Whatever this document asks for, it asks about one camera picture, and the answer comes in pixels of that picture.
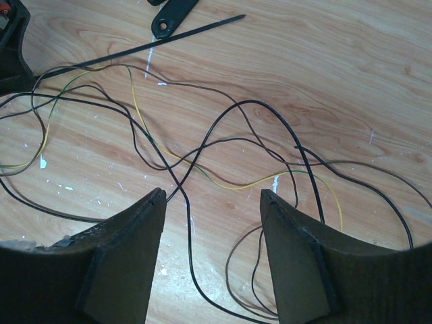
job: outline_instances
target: wooden floor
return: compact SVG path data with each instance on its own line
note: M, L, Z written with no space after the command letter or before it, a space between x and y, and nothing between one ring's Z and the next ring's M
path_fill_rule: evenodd
M32 14L23 51L35 74L151 42L150 25L159 10L145 0L23 2ZM148 66L170 80L214 87L236 100L262 100L276 108L301 143L322 158L355 159L388 168L432 198L430 2L201 0L176 33L238 14L247 16L118 62ZM38 91L56 94L77 74L47 80ZM134 76L138 104L152 135L178 155L198 147L210 125L231 105L220 94L160 85L140 72ZM125 68L93 73L74 85L87 83L101 85L113 98L133 107ZM92 90L84 93L99 97ZM28 108L29 99L19 99L0 115ZM45 121L50 108L41 109ZM269 147L297 162L294 142L276 118L257 105L244 108ZM222 120L211 140L231 136L253 138L239 111ZM40 141L40 126L33 114L0 121L1 163L29 161ZM144 154L160 163L143 136L140 142ZM153 171L134 152L128 121L102 108L58 104L41 159L8 183L26 198L65 213L108 218L154 187L168 193L174 189L167 172ZM208 148L199 162L237 184L283 170L264 150L245 142ZM413 190L366 167L337 168L387 193L406 216L416 246L430 240L431 211ZM179 165L175 173L181 177L186 170L187 165ZM337 179L322 167L314 171L332 185L341 200L347 234L389 248L408 247L400 221L379 196ZM307 175L298 173L296 180L299 209L318 218ZM327 223L339 229L334 199L324 185L318 185ZM184 187L191 200L198 282L211 300L247 314L226 291L226 258L237 240L260 223L261 188L275 188L294 202L290 178L283 175L276 181L232 191L194 171ZM50 245L88 227L33 211L4 191L0 191L0 201L2 240ZM185 201L178 194L167 207L147 323L244 323L213 308L196 291L188 267L186 231ZM230 267L234 291L251 302L257 238L252 235L239 247ZM257 286L263 300L273 305L266 254Z

